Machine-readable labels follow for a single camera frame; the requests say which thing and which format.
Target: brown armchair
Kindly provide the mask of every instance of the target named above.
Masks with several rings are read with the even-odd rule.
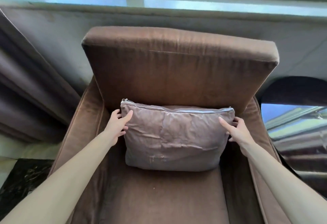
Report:
[[[120,101],[234,107],[254,140],[279,160],[253,97],[279,57],[273,42],[166,28],[96,27],[82,42],[94,78],[50,173],[106,126]],[[235,143],[205,172],[147,171],[125,164],[123,138],[93,174],[69,223],[289,224]]]

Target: black marble tile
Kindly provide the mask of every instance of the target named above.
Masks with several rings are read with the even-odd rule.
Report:
[[[19,159],[0,189],[0,221],[46,180],[53,160]]]

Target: mauve velvet pillow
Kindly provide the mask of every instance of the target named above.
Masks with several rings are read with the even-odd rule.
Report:
[[[206,171],[218,166],[228,135],[218,117],[233,122],[233,108],[149,106],[124,99],[122,116],[128,122],[125,161],[148,170]]]

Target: curtain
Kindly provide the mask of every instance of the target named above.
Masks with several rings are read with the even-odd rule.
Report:
[[[28,142],[60,142],[79,101],[0,9],[0,131]]]

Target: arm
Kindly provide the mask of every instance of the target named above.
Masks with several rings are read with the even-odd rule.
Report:
[[[109,149],[125,134],[133,111],[120,118],[115,110],[105,130],[25,197],[0,224],[64,224],[94,171]]]
[[[231,135],[229,141],[237,142],[256,167],[292,224],[327,222],[327,201],[255,143],[243,119],[236,117],[232,126],[222,118],[219,122]]]

